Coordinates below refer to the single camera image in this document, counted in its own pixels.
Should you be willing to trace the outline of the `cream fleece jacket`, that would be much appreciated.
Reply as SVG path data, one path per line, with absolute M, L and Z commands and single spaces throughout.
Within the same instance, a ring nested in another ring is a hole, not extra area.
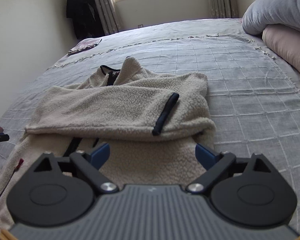
M 101 66 L 82 83 L 48 89 L 0 175 L 0 228 L 13 225 L 6 199 L 21 176 L 42 153 L 62 156 L 75 138 L 79 150 L 109 144 L 101 173 L 119 187 L 186 186 L 204 172 L 196 145 L 213 145 L 207 82 L 198 72 L 156 74 L 128 57 L 120 70 Z

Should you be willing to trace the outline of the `grey checked bedspread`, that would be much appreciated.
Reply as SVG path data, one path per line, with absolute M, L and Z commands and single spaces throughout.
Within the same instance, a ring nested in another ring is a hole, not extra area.
M 96 48 L 65 57 L 26 87 L 0 118 L 9 134 L 0 144 L 0 177 L 34 109 L 52 86 L 85 81 L 102 64 L 119 69 L 127 56 L 159 74 L 203 73 L 217 150 L 263 153 L 292 185 L 300 231 L 300 80 L 293 68 L 238 20 L 195 20 L 155 25 L 104 37 Z

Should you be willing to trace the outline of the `small folded pink cloth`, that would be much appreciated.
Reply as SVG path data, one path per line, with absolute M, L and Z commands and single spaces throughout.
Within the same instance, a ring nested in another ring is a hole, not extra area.
M 102 38 L 86 38 L 71 48 L 68 51 L 68 56 L 95 48 L 101 43 L 101 41 Z

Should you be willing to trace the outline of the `pink pillow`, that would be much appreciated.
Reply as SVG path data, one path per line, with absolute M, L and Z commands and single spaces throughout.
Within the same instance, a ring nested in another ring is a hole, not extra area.
M 290 27 L 268 25 L 262 34 L 266 46 L 300 73 L 300 32 Z

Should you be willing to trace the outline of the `dark hanging coat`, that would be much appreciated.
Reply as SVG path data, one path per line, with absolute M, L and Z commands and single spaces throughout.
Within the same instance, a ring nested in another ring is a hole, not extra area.
M 67 0 L 66 17 L 72 20 L 78 40 L 104 36 L 95 0 Z

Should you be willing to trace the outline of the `left grey curtain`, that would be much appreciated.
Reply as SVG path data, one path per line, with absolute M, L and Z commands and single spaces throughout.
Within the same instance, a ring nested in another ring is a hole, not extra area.
M 105 35 L 120 32 L 122 23 L 115 0 L 95 0 L 95 4 Z

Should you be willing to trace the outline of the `grey folded blanket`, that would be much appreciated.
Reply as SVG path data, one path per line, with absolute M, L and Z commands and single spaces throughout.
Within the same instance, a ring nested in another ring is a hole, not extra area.
M 300 0 L 255 0 L 242 17 L 242 28 L 250 35 L 274 24 L 300 31 Z

